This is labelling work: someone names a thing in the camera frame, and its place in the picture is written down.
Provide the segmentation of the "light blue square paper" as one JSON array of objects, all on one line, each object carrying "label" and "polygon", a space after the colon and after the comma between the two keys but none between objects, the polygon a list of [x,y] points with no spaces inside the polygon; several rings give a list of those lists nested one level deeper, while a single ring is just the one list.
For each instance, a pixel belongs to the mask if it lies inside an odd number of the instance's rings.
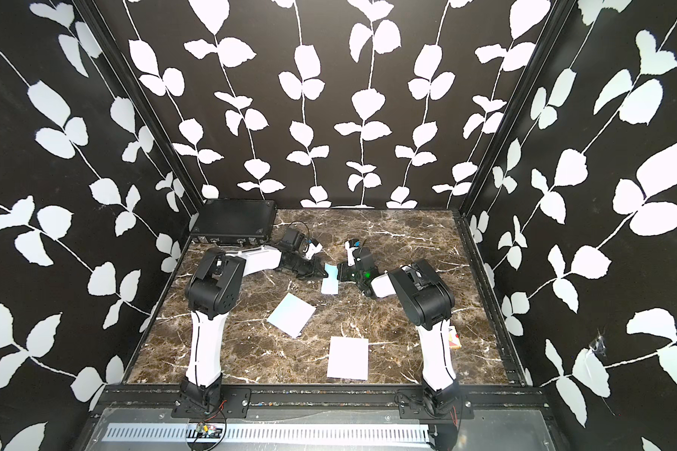
[{"label": "light blue square paper", "polygon": [[325,277],[322,281],[321,294],[337,295],[339,293],[338,267],[325,263],[325,272],[327,277]]}]

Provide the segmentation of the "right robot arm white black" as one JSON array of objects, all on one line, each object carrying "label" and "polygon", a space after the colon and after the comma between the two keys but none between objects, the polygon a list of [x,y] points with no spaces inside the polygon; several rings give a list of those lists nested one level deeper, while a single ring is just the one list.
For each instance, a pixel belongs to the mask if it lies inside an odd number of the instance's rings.
[{"label": "right robot arm white black", "polygon": [[338,265],[338,279],[355,283],[370,298],[397,297],[419,333],[425,397],[436,406],[460,398],[448,338],[455,298],[428,261],[419,259],[382,274],[368,248],[351,246],[347,260]]}]

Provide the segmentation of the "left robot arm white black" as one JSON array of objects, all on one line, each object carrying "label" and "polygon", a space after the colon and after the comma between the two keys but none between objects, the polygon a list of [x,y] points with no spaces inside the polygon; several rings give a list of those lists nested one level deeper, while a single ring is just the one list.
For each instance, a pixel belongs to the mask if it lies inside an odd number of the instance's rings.
[{"label": "left robot arm white black", "polygon": [[185,288],[192,318],[192,342],[182,392],[200,396],[220,387],[222,340],[229,312],[239,301],[243,279],[268,270],[285,270],[299,280],[328,276],[318,254],[323,246],[296,229],[276,244],[226,252],[206,251]]}]

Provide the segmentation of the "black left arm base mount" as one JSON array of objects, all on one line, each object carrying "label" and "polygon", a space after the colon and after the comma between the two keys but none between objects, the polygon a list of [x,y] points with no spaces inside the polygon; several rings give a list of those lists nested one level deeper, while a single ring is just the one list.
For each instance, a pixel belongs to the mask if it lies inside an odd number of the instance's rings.
[{"label": "black left arm base mount", "polygon": [[227,418],[246,418],[251,390],[238,385],[226,385],[201,391],[189,388],[182,390],[176,400],[171,417],[201,420],[218,411]]}]

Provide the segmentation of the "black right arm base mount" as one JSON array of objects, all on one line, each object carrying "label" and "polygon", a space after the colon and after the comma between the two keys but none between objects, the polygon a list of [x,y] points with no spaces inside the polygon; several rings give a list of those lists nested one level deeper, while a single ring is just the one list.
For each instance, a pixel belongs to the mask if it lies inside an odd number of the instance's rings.
[{"label": "black right arm base mount", "polygon": [[401,419],[459,423],[475,417],[472,402],[460,388],[434,392],[428,387],[400,389],[394,396]]}]

